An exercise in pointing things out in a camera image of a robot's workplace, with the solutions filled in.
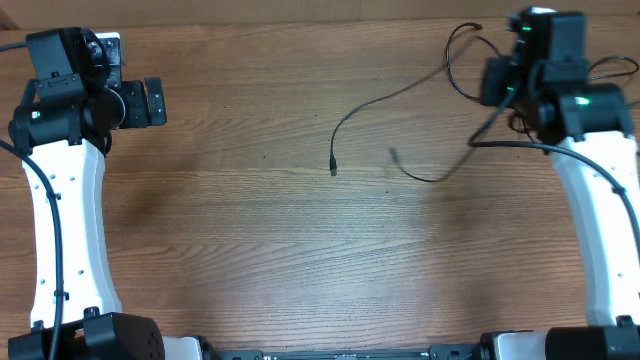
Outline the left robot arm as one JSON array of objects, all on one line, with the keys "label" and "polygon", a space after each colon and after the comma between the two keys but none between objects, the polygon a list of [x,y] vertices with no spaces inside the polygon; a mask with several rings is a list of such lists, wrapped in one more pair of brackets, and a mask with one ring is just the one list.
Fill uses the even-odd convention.
[{"label": "left robot arm", "polygon": [[37,284],[31,329],[12,359],[162,359],[157,324],[122,310],[102,215],[105,162],[116,129],[166,121],[157,78],[126,81],[116,32],[59,28],[24,41],[36,75],[9,123],[5,148],[31,192]]}]

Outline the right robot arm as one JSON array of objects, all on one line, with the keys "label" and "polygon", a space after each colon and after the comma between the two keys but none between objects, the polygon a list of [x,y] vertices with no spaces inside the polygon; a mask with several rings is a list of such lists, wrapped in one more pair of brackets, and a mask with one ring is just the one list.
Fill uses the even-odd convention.
[{"label": "right robot arm", "polygon": [[512,17],[511,55],[490,59],[480,101],[518,111],[551,160],[576,227],[586,324],[483,335],[482,359],[635,359],[639,355],[639,175],[622,89],[590,79],[586,18],[529,7]]}]

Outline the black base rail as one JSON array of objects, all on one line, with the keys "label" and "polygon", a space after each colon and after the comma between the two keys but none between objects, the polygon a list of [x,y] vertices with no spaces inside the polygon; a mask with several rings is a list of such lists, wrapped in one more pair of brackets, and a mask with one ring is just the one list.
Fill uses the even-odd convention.
[{"label": "black base rail", "polygon": [[436,344],[426,349],[378,349],[263,352],[215,351],[215,360],[486,360],[491,355],[479,344]]}]

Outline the brown cardboard backdrop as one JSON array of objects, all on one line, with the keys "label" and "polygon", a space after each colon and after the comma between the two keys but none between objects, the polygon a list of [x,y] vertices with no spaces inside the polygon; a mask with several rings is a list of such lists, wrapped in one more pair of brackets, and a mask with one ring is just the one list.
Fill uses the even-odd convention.
[{"label": "brown cardboard backdrop", "polygon": [[1,27],[119,28],[227,23],[501,17],[527,6],[632,15],[639,0],[1,0]]}]

